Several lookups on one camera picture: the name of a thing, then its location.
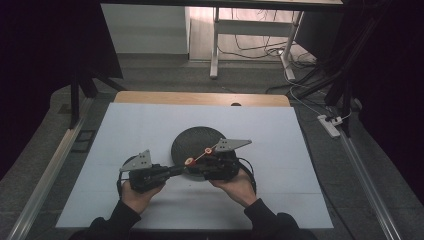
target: wall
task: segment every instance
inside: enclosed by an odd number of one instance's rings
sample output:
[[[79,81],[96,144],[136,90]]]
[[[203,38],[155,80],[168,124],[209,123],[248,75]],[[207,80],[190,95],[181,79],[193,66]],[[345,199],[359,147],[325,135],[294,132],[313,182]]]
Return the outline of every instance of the wall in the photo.
[[[189,8],[102,4],[117,53],[187,54]]]

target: gray floor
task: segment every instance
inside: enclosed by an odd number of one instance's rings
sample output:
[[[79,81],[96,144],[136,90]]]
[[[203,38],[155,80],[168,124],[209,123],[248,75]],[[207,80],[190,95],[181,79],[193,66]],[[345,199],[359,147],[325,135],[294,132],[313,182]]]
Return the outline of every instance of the gray floor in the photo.
[[[268,87],[285,84],[281,64],[221,62],[219,80],[209,79],[208,63],[188,62],[165,56],[120,56],[125,80],[117,80],[130,90],[264,93]],[[296,70],[297,76],[307,69]],[[100,94],[95,99],[82,130],[96,131],[116,91],[96,81]],[[271,92],[285,94],[288,87]],[[322,102],[322,94],[310,99]],[[6,239],[69,125],[69,88],[53,94],[51,109],[16,164],[0,182],[0,239]],[[310,102],[316,111],[326,110]],[[313,230],[319,239],[386,239],[373,209],[359,184],[340,140],[331,139],[316,120],[317,114],[296,101],[299,123],[307,135],[317,176],[326,193],[326,203],[334,229]],[[424,239],[424,208],[400,176],[390,159],[368,135],[354,112],[353,140],[372,179],[378,186],[403,239]],[[75,143],[55,184],[37,216],[27,239],[67,239],[74,230],[54,225],[87,156],[87,142]]]

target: wooden edge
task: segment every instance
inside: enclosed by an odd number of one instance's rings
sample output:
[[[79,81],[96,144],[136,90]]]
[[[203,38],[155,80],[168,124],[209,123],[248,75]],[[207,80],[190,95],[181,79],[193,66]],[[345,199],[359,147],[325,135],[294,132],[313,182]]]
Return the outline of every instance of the wooden edge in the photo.
[[[290,102],[284,95],[230,93],[122,91],[116,95],[114,102],[218,106],[238,103],[242,106],[290,107]]]

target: white power strip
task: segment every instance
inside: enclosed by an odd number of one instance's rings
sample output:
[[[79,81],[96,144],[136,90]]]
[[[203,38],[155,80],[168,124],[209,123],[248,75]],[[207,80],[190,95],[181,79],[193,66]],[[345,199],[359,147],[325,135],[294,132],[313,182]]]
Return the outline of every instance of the white power strip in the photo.
[[[318,120],[320,121],[320,123],[322,124],[322,126],[325,128],[325,130],[327,130],[328,134],[330,134],[330,136],[332,138],[337,138],[340,137],[340,132],[336,129],[336,127],[334,127],[335,125],[333,125],[334,123],[332,121],[325,121],[325,119],[327,118],[327,116],[325,115],[320,115],[317,117]]]

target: table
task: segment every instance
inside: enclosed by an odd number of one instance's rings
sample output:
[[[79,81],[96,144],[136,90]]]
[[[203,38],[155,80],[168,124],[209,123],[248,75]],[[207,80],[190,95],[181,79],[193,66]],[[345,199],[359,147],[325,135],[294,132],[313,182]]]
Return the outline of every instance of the table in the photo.
[[[242,106],[231,106],[233,103]],[[118,93],[56,226],[87,227],[95,217],[107,219],[118,200],[114,183],[125,159],[150,149],[153,163],[173,165],[170,147],[175,137],[185,129],[207,126],[227,138],[253,141],[251,147],[236,152],[250,160],[258,197],[272,211],[290,213],[302,228],[332,228],[296,115],[289,106],[285,96]],[[181,175],[167,182],[134,228],[245,230],[251,223],[242,207],[220,189]]]

